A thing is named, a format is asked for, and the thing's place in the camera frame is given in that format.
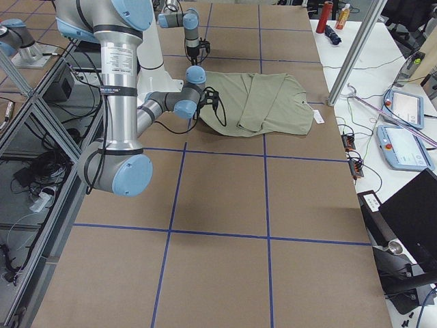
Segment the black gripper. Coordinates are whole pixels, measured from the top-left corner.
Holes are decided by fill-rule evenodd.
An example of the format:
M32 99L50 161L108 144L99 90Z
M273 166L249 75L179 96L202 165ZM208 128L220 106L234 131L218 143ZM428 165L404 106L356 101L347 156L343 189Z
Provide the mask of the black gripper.
M186 57L192 66L197 66L199 64L200 51L200 46L186 47Z

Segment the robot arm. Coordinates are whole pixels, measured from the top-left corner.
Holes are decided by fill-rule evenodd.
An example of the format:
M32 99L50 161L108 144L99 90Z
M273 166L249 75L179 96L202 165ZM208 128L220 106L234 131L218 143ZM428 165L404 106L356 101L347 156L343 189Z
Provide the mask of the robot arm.
M182 27L186 50L198 56L198 11L170 5L154 13L151 1L57 1L56 21L69 38L100 45L104 132L79 159L90 188L133 197L152 179L153 165L139 136L165 112L188 120L203 106L206 73L198 65L184 81L165 71L158 27Z
M199 14L196 9L182 9L180 1L165 1L158 23L162 28L182 27L184 29L185 55L196 66L199 61L202 40L199 36Z

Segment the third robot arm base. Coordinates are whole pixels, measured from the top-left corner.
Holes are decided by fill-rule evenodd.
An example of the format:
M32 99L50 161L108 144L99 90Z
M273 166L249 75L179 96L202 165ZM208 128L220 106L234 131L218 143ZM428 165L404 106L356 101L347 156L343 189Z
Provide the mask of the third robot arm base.
M41 47L18 18L1 21L1 51L12 58L18 68L42 68L51 55L44 56Z

